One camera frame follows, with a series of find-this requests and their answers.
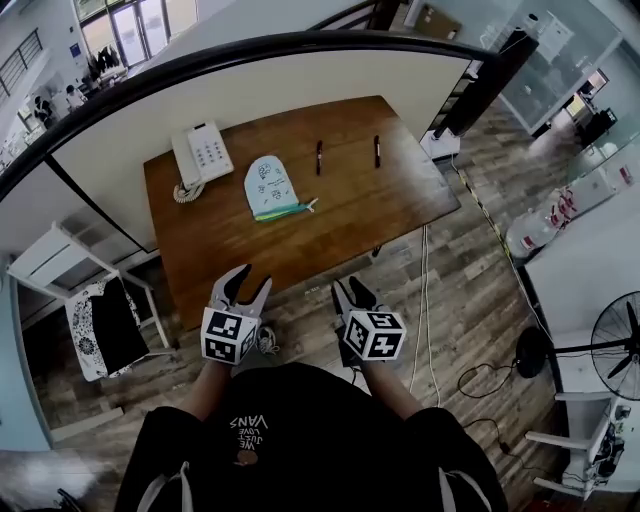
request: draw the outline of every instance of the person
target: person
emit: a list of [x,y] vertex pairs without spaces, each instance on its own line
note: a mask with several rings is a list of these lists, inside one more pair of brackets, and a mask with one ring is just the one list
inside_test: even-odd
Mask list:
[[506,512],[482,449],[451,413],[423,408],[391,366],[361,361],[368,395],[301,363],[232,378],[208,360],[178,407],[146,415],[116,512],[272,502]]
[[87,102],[87,98],[73,85],[67,85],[67,103],[69,104],[69,112],[73,112],[75,109],[80,108]]
[[44,125],[45,129],[48,130],[53,126],[54,123],[53,110],[51,110],[51,105],[47,100],[42,101],[42,98],[40,96],[36,96],[34,103],[36,108],[33,113],[35,114],[36,119],[39,119]]

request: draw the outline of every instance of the fan blade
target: fan blade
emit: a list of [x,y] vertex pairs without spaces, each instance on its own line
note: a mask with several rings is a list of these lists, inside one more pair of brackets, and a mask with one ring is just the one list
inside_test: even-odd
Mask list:
[[629,364],[631,364],[632,360],[633,360],[633,356],[631,356],[631,354],[629,354],[622,361],[620,361],[616,365],[616,367],[613,370],[611,370],[611,372],[609,372],[609,375],[607,375],[607,379],[611,379],[611,378],[615,377],[616,375],[618,375],[622,370],[624,370],[627,366],[629,366]]
[[640,338],[640,329],[638,329],[638,319],[629,301],[627,301],[627,313],[629,314],[629,324],[631,325],[631,337],[635,338],[637,342]]

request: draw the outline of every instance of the doorway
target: doorway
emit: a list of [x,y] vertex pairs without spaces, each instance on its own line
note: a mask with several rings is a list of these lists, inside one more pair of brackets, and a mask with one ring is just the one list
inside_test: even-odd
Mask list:
[[169,42],[162,0],[137,0],[111,11],[116,44],[127,67],[157,55]]

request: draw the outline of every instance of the glass door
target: glass door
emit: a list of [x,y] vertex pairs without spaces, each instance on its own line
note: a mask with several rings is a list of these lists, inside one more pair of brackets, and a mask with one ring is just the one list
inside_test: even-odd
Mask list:
[[169,40],[162,3],[162,0],[141,0],[138,3],[149,58],[157,55]]
[[113,26],[120,42],[122,56],[129,67],[147,60],[136,5],[128,5],[113,13]]

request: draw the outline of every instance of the black t-shirt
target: black t-shirt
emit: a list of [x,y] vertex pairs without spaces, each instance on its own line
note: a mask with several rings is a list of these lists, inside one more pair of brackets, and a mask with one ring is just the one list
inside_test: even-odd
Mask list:
[[[171,407],[150,412],[116,511],[136,510],[151,481],[184,461],[196,511],[297,500],[304,508],[406,502],[449,510],[443,487],[458,512],[507,510],[491,463],[446,410],[402,421],[359,388],[302,364],[241,373],[204,423]],[[152,510],[180,510],[178,481]]]

